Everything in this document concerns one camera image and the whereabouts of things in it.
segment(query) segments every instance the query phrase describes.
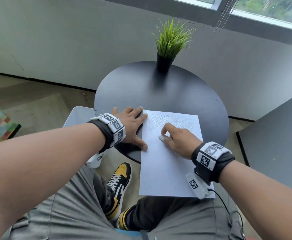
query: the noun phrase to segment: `white shoelace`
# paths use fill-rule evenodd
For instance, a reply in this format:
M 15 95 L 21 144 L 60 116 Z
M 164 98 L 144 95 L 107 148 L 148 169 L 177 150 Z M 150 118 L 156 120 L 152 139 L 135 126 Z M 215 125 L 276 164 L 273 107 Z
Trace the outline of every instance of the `white shoelace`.
M 107 185 L 110 186 L 114 192 L 116 192 L 117 182 L 120 180 L 120 178 L 120 175 L 113 174 L 111 179 L 107 183 Z

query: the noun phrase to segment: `pants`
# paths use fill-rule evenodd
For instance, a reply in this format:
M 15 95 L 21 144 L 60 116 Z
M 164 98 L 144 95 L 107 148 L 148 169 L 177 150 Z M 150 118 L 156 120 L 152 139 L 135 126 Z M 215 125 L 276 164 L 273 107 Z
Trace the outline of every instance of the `pants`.
M 226 191 L 214 185 L 229 211 L 236 210 Z M 141 239 L 117 232 L 107 221 L 103 210 L 111 199 L 112 191 L 105 181 L 84 165 L 62 189 L 13 225 L 9 239 Z M 228 216 L 217 197 L 146 196 L 137 202 L 133 219 L 140 228 L 150 230 L 147 235 L 151 240 L 242 239 L 238 215 Z

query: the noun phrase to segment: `window frame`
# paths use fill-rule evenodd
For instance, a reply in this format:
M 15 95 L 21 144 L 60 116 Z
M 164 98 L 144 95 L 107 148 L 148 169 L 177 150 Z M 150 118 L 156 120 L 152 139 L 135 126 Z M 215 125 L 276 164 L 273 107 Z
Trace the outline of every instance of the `window frame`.
M 177 18 L 215 26 L 228 0 L 209 4 L 197 0 L 105 0 Z M 224 29 L 292 45 L 292 29 L 231 15 Z

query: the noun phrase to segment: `white paper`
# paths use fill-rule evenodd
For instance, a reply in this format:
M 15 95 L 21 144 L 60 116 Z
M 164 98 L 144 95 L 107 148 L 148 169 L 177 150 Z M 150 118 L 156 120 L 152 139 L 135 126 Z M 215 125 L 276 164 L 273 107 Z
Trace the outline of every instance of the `white paper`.
M 144 110 L 148 114 L 143 124 L 142 139 L 147 143 L 148 150 L 141 153 L 140 195 L 196 197 L 186 175 L 194 171 L 191 160 L 180 157 L 160 141 L 158 136 L 166 123 L 178 128 L 190 130 L 196 137 L 203 140 L 198 116 Z

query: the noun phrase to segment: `black round table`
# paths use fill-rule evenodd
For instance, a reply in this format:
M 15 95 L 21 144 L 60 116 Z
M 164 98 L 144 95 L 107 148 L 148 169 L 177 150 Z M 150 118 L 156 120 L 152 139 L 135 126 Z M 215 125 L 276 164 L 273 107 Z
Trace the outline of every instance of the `black round table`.
M 111 113 L 113 107 L 121 112 L 128 106 L 198 115 L 204 141 L 225 145 L 228 138 L 228 115 L 220 97 L 198 76 L 175 65 L 161 74 L 156 62 L 141 61 L 109 73 L 96 92 L 96 114 Z M 120 143 L 116 149 L 140 163 L 141 151 L 134 146 Z

